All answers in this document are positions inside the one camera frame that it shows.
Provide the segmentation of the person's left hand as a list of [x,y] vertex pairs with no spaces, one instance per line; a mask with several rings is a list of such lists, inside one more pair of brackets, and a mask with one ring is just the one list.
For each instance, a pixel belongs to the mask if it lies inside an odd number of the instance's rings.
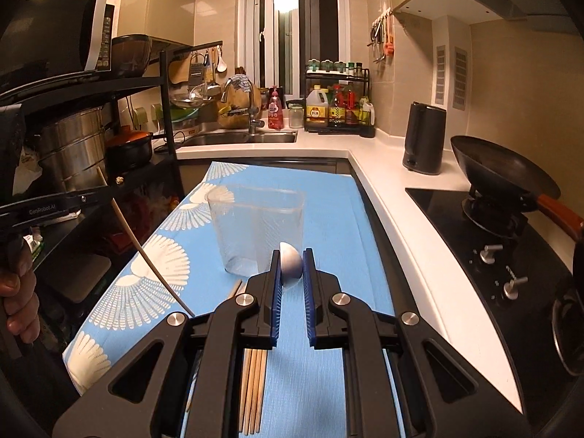
[[17,236],[1,254],[1,310],[6,314],[7,330],[26,344],[32,344],[41,330],[36,285],[32,251],[26,240]]

